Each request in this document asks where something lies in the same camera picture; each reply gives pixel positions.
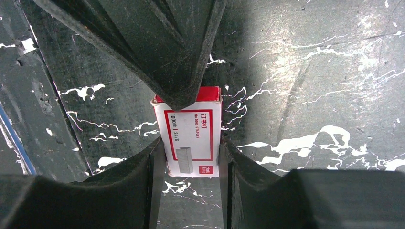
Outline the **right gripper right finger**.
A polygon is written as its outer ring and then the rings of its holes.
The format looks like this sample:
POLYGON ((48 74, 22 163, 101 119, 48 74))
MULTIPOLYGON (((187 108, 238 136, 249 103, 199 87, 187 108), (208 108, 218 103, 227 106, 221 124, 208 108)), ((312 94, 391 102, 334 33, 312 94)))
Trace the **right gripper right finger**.
POLYGON ((219 178, 226 229, 402 229, 405 175, 293 169, 278 176, 225 137, 219 178))

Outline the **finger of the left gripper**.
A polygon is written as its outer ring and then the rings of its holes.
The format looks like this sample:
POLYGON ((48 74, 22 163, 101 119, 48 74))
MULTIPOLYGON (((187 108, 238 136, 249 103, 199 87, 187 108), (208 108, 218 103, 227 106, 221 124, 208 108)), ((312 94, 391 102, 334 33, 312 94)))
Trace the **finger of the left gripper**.
POLYGON ((38 0, 179 111, 195 103, 224 0, 38 0))

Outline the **red white staple box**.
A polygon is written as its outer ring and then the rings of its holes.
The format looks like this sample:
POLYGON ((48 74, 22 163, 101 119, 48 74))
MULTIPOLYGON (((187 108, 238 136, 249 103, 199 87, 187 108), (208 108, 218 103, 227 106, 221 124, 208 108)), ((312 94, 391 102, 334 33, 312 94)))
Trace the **red white staple box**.
POLYGON ((202 86, 196 102, 180 111, 154 96, 151 104, 164 143, 169 176, 219 176, 222 101, 219 86, 202 86))

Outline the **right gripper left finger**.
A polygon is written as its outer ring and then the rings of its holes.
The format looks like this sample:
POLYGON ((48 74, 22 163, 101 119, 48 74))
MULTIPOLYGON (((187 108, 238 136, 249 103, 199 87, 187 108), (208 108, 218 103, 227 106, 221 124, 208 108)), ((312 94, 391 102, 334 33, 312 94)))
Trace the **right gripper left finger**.
POLYGON ((82 182, 42 176, 0 177, 3 229, 154 229, 164 183, 164 143, 82 182))

